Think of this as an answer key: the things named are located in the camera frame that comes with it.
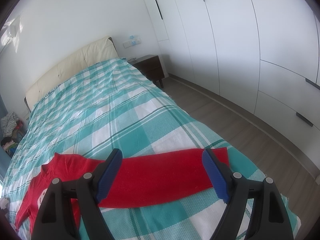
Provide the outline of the dark wooden nightstand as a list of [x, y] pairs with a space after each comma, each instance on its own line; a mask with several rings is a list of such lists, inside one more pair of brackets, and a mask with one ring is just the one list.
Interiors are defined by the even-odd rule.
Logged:
[[129, 64], [137, 68], [147, 79], [154, 84], [159, 83], [161, 88], [163, 86], [163, 79], [165, 78], [163, 68], [158, 55], [146, 55], [137, 59], [132, 59]]

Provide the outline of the cream padded headboard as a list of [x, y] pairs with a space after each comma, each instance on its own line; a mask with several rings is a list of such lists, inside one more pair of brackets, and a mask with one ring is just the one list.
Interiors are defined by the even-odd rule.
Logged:
[[96, 40], [71, 55], [44, 73], [26, 92], [24, 102], [31, 112], [34, 105], [48, 92], [82, 70], [96, 63], [118, 58], [112, 37]]

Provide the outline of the patterned pillow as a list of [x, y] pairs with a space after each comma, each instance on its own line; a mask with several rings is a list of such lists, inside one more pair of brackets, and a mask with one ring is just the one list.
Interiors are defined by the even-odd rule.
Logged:
[[10, 211], [10, 199], [7, 197], [2, 197], [0, 199], [0, 208], [1, 208], [1, 212], [3, 213], [3, 215], [5, 216], [5, 218], [10, 221], [9, 218], [9, 211]]

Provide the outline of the white wall outlet panel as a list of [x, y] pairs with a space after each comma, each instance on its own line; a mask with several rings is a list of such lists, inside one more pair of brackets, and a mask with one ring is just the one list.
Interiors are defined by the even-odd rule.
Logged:
[[123, 46], [124, 48], [129, 48], [129, 47], [138, 45], [140, 43], [141, 43], [141, 39], [139, 36], [131, 35], [127, 41], [123, 42]]

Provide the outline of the white wardrobe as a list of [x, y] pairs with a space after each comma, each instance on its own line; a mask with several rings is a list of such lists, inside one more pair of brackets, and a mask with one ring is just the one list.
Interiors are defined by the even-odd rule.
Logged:
[[167, 71], [263, 120], [319, 164], [319, 21], [304, 0], [144, 0]]

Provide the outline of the red knit sweater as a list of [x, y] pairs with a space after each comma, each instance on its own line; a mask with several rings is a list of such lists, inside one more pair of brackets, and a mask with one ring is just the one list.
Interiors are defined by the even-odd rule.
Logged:
[[[173, 202], [212, 187], [202, 164], [199, 148], [123, 159], [119, 172], [105, 199], [104, 208], [135, 208]], [[78, 154], [55, 153], [41, 166], [28, 187], [15, 218], [15, 227], [29, 219], [33, 230], [35, 219], [54, 178], [62, 181], [79, 179], [95, 170], [101, 161]]]

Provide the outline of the pile of clothes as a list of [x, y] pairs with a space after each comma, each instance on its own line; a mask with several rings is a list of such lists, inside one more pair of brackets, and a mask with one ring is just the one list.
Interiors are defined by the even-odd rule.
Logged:
[[9, 157], [12, 157], [17, 150], [18, 144], [23, 139], [25, 131], [23, 121], [14, 113], [8, 113], [1, 118], [1, 147]]

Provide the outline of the white air conditioner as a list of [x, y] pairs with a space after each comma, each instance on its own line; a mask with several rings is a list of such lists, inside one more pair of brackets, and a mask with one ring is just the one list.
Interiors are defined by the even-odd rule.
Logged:
[[5, 22], [1, 29], [1, 53], [10, 44], [12, 44], [15, 52], [18, 51], [22, 30], [23, 24], [20, 15], [13, 20]]

